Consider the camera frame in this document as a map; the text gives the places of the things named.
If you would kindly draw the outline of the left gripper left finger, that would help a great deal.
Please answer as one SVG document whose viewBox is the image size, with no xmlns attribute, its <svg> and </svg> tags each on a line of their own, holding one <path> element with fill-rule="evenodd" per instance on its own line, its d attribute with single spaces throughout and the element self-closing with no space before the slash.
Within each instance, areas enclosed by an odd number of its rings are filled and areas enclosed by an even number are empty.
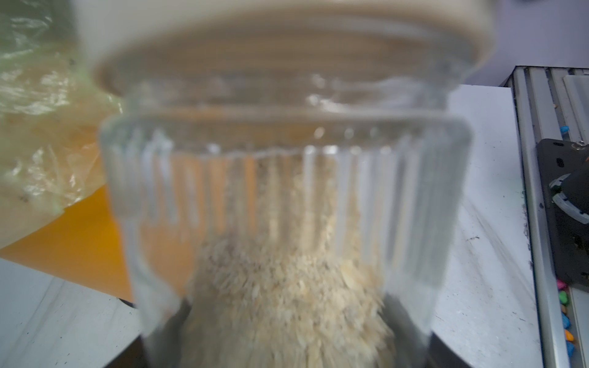
<svg viewBox="0 0 589 368">
<path fill-rule="evenodd" d="M 147 337 L 137 337 L 105 367 L 179 367 L 181 329 L 190 310 L 187 301 L 183 301 L 162 328 Z"/>
</svg>

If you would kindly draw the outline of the cream jar lid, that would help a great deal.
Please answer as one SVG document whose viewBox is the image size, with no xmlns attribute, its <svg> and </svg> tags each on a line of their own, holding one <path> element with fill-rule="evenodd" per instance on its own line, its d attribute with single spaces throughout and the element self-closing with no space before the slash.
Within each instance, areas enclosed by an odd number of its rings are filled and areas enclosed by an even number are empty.
<svg viewBox="0 0 589 368">
<path fill-rule="evenodd" d="M 245 72 L 410 75 L 495 41 L 494 1 L 75 1 L 94 80 L 117 95 L 152 78 Z"/>
</svg>

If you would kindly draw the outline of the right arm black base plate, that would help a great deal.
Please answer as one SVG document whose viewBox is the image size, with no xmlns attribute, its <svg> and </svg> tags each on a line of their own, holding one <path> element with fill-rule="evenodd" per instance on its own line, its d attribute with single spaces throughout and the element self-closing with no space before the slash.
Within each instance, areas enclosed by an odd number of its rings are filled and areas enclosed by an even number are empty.
<svg viewBox="0 0 589 368">
<path fill-rule="evenodd" d="M 587 289 L 588 147 L 543 139 L 536 150 L 555 274 Z"/>
</svg>

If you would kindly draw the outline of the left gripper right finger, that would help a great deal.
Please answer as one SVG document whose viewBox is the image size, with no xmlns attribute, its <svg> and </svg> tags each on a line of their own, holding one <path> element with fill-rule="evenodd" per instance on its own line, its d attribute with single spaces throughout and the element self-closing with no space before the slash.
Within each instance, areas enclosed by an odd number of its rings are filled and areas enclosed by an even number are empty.
<svg viewBox="0 0 589 368">
<path fill-rule="evenodd" d="M 436 334 L 423 334 L 396 297 L 385 296 L 381 317 L 393 333 L 387 339 L 389 367 L 469 367 Z"/>
</svg>

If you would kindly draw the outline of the ribbed glass oatmeal jar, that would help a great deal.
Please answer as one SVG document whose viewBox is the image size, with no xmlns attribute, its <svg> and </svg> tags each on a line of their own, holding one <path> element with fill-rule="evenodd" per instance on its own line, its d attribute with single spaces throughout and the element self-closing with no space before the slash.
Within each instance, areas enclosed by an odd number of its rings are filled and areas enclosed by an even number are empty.
<svg viewBox="0 0 589 368">
<path fill-rule="evenodd" d="M 472 133 L 451 81 L 147 81 L 101 128 L 142 337 L 179 367 L 389 367 L 396 297 L 432 333 Z"/>
</svg>

